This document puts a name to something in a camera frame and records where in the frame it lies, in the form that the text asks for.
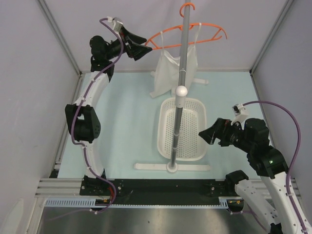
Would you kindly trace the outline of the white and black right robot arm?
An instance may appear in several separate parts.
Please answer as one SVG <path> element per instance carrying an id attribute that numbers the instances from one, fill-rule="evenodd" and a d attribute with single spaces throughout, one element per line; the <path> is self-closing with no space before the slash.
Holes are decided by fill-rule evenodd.
<path id="1" fill-rule="evenodd" d="M 226 175 L 225 191 L 238 195 L 249 206 L 251 213 L 269 234 L 310 234 L 312 226 L 295 195 L 290 171 L 282 153 L 270 145 L 269 129 L 265 121 L 247 119 L 244 125 L 218 118 L 208 129 L 198 134 L 212 145 L 219 139 L 221 147 L 234 146 L 247 154 L 250 166 L 266 186 L 272 200 L 270 204 L 257 192 L 248 176 L 237 170 Z"/>

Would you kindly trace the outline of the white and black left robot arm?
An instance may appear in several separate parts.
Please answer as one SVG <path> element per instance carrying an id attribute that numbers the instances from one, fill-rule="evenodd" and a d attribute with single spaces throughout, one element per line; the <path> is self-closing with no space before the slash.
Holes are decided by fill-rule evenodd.
<path id="1" fill-rule="evenodd" d="M 90 39 L 91 47 L 91 77 L 80 97 L 65 107 L 65 115 L 71 141 L 82 149 L 86 166 L 85 175 L 95 178 L 91 183 L 91 190 L 97 195 L 104 194 L 108 189 L 105 181 L 105 169 L 98 154 L 95 152 L 95 140 L 99 137 L 101 123 L 95 107 L 98 100 L 110 83 L 115 63 L 123 54 L 129 58 L 139 60 L 152 48 L 146 46 L 147 39 L 129 32 L 125 27 L 113 31 L 116 40 L 107 42 L 101 36 Z"/>

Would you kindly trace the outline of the white tank top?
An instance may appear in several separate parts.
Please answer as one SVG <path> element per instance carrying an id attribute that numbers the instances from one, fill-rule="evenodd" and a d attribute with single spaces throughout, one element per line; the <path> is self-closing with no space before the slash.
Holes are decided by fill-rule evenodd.
<path id="1" fill-rule="evenodd" d="M 154 72 L 154 90 L 150 93 L 152 98 L 156 98 L 168 91 L 175 95 L 175 90 L 179 81 L 180 57 L 173 57 L 165 49 L 161 49 L 160 58 Z M 185 87 L 190 89 L 197 72 L 197 51 L 196 44 L 191 44 L 187 50 L 187 68 L 185 77 Z"/>

